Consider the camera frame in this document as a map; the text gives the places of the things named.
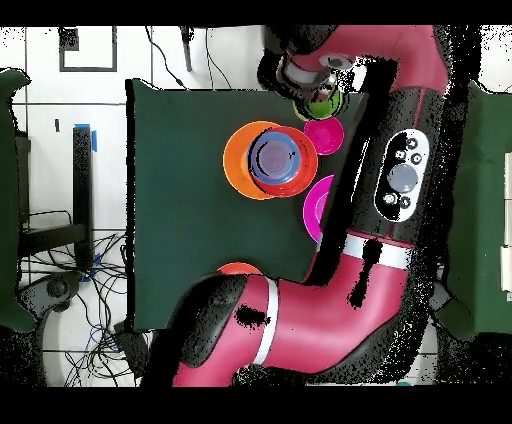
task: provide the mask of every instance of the green cup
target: green cup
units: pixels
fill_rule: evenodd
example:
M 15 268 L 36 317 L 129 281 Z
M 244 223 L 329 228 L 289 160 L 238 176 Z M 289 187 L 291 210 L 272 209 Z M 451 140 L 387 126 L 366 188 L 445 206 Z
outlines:
M 304 101 L 300 105 L 293 102 L 293 109 L 299 119 L 303 121 L 321 121 L 336 115 L 342 104 L 343 95 L 339 90 L 335 90 L 327 99 L 321 102 Z

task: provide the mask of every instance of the red robot arm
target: red robot arm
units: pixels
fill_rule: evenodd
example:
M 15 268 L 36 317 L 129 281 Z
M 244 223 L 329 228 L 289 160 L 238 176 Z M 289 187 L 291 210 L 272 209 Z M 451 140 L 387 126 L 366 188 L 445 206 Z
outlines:
M 306 42 L 290 36 L 283 52 L 278 72 L 289 87 L 279 88 L 282 95 L 311 94 L 329 67 L 346 67 L 356 56 L 398 66 L 376 131 L 368 136 L 362 129 L 364 159 L 355 187 L 350 178 L 344 181 L 344 170 L 331 190 L 350 205 L 339 216 L 338 246 L 329 247 L 336 269 L 326 281 L 312 272 L 302 284 L 256 275 L 200 283 L 194 290 L 207 293 L 189 295 L 182 306 L 196 313 L 189 314 L 179 347 L 174 386 L 229 386 L 238 369 L 254 363 L 300 373 L 311 383 L 360 382 L 378 369 L 393 340 L 427 199 L 447 67 L 430 25 L 303 27 Z M 274 76 L 282 47 L 274 43 L 266 52 Z M 270 77 L 267 85 L 278 80 Z M 328 220 L 338 219 L 339 210 L 333 208 Z M 329 228 L 324 243 L 333 238 Z M 326 249 L 321 243 L 317 261 Z

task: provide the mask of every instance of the orange object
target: orange object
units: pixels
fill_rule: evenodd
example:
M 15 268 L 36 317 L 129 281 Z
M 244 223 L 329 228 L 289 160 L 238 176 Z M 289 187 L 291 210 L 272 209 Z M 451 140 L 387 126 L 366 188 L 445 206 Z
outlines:
M 261 274 L 261 271 L 245 262 L 231 262 L 229 264 L 221 266 L 218 271 L 223 274 Z
M 228 140 L 222 156 L 222 166 L 233 188 L 249 199 L 265 200 L 275 196 L 266 194 L 254 184 L 247 167 L 247 151 L 263 131 L 277 128 L 273 122 L 256 121 L 238 129 Z

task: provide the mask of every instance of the pink bowl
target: pink bowl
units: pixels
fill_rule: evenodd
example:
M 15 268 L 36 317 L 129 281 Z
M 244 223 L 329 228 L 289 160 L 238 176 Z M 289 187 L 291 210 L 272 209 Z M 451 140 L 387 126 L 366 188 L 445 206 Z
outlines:
M 320 238 L 320 220 L 325 207 L 325 201 L 331 187 L 334 175 L 322 178 L 309 190 L 304 200 L 302 218 L 308 234 L 318 243 Z
M 335 117 L 322 121 L 308 121 L 304 125 L 304 134 L 313 142 L 319 155 L 330 155 L 343 143 L 343 127 Z

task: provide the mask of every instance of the white tile floor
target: white tile floor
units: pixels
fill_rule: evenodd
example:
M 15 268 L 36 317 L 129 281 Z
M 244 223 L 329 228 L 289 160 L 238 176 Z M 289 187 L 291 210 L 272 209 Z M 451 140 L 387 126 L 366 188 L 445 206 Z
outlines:
M 178 27 L 149 28 L 155 43 L 163 50 L 168 68 L 193 89 L 210 88 L 205 31 L 196 30 L 191 42 L 193 71 L 188 73 Z M 79 27 L 80 50 L 66 52 L 66 66 L 110 66 L 110 27 Z M 20 130 L 32 139 L 30 162 L 30 202 L 32 212 L 72 210 L 71 138 L 74 124 L 90 124 L 97 131 L 97 152 L 93 154 L 95 239 L 121 234 L 126 225 L 126 118 L 125 78 L 142 78 L 161 88 L 178 88 L 166 72 L 161 53 L 153 48 L 144 27 L 118 27 L 117 72 L 59 72 L 58 33 L 56 28 L 0 28 L 0 68 L 27 71 L 32 82 L 16 93 L 13 111 Z M 490 26 L 484 32 L 480 82 L 493 91 L 512 86 L 512 26 Z M 262 52 L 259 27 L 222 28 L 208 31 L 208 48 L 216 65 L 223 70 L 233 88 L 260 89 L 256 70 Z M 211 66 L 215 88 L 227 88 L 220 72 Z M 361 85 L 364 66 L 358 66 L 354 86 Z M 55 128 L 59 120 L 59 132 Z M 34 217 L 32 226 L 65 224 L 64 214 Z M 97 247 L 97 253 L 105 243 Z M 64 255 L 56 260 L 68 260 Z M 122 265 L 119 249 L 109 252 L 104 262 Z M 48 267 L 34 262 L 30 276 L 35 280 Z M 108 278 L 99 273 L 97 278 Z M 115 282 L 118 293 L 109 295 L 113 322 L 126 313 L 126 284 Z M 81 283 L 80 296 L 87 305 L 90 320 L 99 322 L 98 296 L 91 283 Z M 53 313 L 44 337 L 44 360 L 48 382 L 64 385 L 71 366 L 65 351 L 75 360 L 82 356 L 90 338 L 84 305 L 78 298 L 62 314 Z M 405 381 L 410 384 L 432 382 L 436 363 L 435 330 L 427 328 L 423 344 Z M 101 381 L 94 385 L 104 385 Z M 131 378 L 120 385 L 133 385 Z

